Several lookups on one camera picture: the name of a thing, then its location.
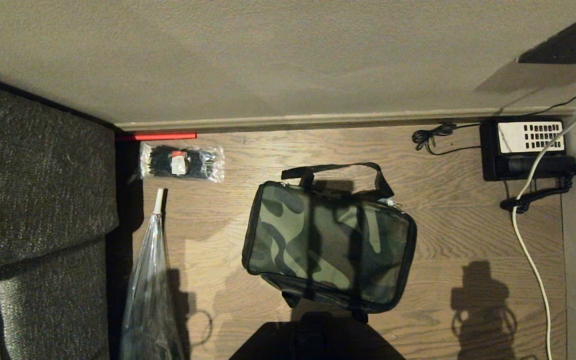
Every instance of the white cable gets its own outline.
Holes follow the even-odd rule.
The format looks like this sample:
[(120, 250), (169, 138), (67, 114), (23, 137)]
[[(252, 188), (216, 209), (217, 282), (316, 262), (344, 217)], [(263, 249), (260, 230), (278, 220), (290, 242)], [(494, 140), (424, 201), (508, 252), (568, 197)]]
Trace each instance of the white cable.
[[(542, 157), (544, 157), (546, 151), (548, 151), (548, 148), (550, 148), (554, 142), (559, 141), (559, 139), (561, 139), (564, 135), (566, 135), (566, 133), (572, 130), (572, 128), (574, 128), (575, 126), (576, 126), (576, 119), (574, 119), (574, 121), (570, 123), (570, 126), (568, 126), (562, 132), (558, 133), (557, 136), (554, 137), (554, 139), (548, 141), (546, 146), (544, 146), (541, 152), (537, 155), (537, 158), (535, 158), (534, 163), (532, 164), (532, 168), (530, 168), (530, 173), (528, 173), (528, 179), (526, 179), (526, 183), (523, 185), (521, 191), (519, 191), (519, 194), (517, 194), (516, 197), (517, 200), (521, 199), (524, 192), (526, 192), (526, 190), (530, 187), (530, 183), (533, 180), (533, 176), (535, 175), (537, 166), (539, 165), (539, 162), (542, 160)], [(537, 276), (537, 282), (539, 283), (541, 296), (543, 296), (543, 303), (546, 307), (546, 353), (548, 354), (548, 360), (553, 360), (553, 354), (551, 354), (551, 306), (548, 304), (548, 296), (546, 296), (546, 289), (544, 289), (544, 282), (542, 281), (542, 277), (539, 275), (539, 271), (537, 270), (537, 266), (535, 266), (533, 258), (530, 256), (530, 253), (528, 253), (528, 249), (526, 248), (526, 244), (524, 243), (524, 239), (522, 238), (521, 233), (519, 233), (519, 227), (517, 227), (516, 206), (512, 208), (512, 228), (514, 228), (514, 234), (517, 235), (517, 240), (519, 240), (519, 244), (521, 244), (523, 253), (526, 255), (526, 259), (528, 259), (528, 262), (532, 267), (534, 275)]]

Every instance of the grey sofa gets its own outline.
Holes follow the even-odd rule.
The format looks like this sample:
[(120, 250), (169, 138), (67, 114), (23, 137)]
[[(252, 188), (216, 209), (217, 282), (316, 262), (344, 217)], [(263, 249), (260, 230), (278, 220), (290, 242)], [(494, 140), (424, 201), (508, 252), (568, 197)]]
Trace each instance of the grey sofa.
[(114, 133), (0, 89), (0, 356), (107, 359)]

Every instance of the black cable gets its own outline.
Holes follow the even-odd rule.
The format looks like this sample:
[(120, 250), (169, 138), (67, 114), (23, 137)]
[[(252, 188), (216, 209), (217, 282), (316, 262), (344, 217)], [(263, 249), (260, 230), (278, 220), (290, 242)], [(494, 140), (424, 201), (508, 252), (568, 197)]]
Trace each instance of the black cable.
[(570, 100), (568, 100), (568, 101), (560, 102), (560, 103), (558, 103), (558, 104), (554, 104), (554, 105), (552, 105), (551, 107), (548, 107), (548, 108), (545, 109), (545, 110), (540, 110), (540, 111), (535, 111), (535, 112), (528, 112), (528, 114), (521, 114), (521, 115), (518, 115), (517, 117), (535, 116), (535, 115), (537, 115), (537, 114), (542, 114), (542, 113), (544, 113), (544, 112), (548, 112), (548, 111), (550, 111), (550, 110), (552, 110), (552, 109), (555, 109), (555, 108), (557, 108), (557, 107), (563, 107), (564, 105), (568, 105), (568, 104), (572, 103), (574, 100), (576, 100), (576, 95), (573, 96), (573, 97), (571, 97)]
[(479, 124), (478, 123), (470, 123), (469, 125), (457, 126), (454, 123), (442, 123), (441, 125), (435, 127), (432, 130), (417, 130), (417, 131), (415, 131), (412, 134), (412, 142), (416, 144), (416, 147), (415, 147), (416, 150), (419, 151), (419, 150), (422, 150), (423, 148), (425, 148), (428, 151), (428, 153), (430, 153), (432, 155), (437, 155), (437, 156), (454, 153), (455, 151), (481, 148), (481, 146), (467, 146), (467, 147), (455, 148), (455, 149), (450, 150), (450, 151), (439, 152), (439, 153), (433, 152), (432, 149), (430, 148), (431, 142), (432, 142), (433, 148), (435, 146), (437, 146), (437, 144), (435, 144), (435, 137), (447, 137), (448, 135), (452, 135), (454, 130), (461, 129), (461, 128), (469, 128), (471, 126), (479, 126)]

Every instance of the baseboard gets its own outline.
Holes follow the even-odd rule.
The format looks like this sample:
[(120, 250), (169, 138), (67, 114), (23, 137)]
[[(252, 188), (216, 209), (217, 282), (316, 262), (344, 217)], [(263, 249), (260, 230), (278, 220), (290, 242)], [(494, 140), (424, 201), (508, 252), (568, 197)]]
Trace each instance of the baseboard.
[[(275, 130), (281, 128), (322, 128), (332, 126), (414, 125), (423, 121), (450, 119), (456, 122), (479, 121), (491, 116), (518, 116), (546, 109), (545, 107), (514, 107), (499, 113), (498, 108), (368, 112), (354, 114), (306, 114), (245, 118), (212, 118), (174, 121), (119, 122), (114, 125), (125, 132), (153, 132), (158, 130), (199, 130), (202, 132), (237, 130)], [(571, 116), (576, 107), (558, 107), (549, 116)]]

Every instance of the white cap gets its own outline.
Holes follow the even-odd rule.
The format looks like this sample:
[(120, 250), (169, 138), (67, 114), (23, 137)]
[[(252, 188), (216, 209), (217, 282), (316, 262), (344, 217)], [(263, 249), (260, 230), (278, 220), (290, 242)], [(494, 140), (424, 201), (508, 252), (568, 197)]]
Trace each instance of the white cap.
[(153, 214), (162, 213), (162, 201), (164, 199), (164, 189), (157, 189), (157, 198), (155, 199), (155, 210)]

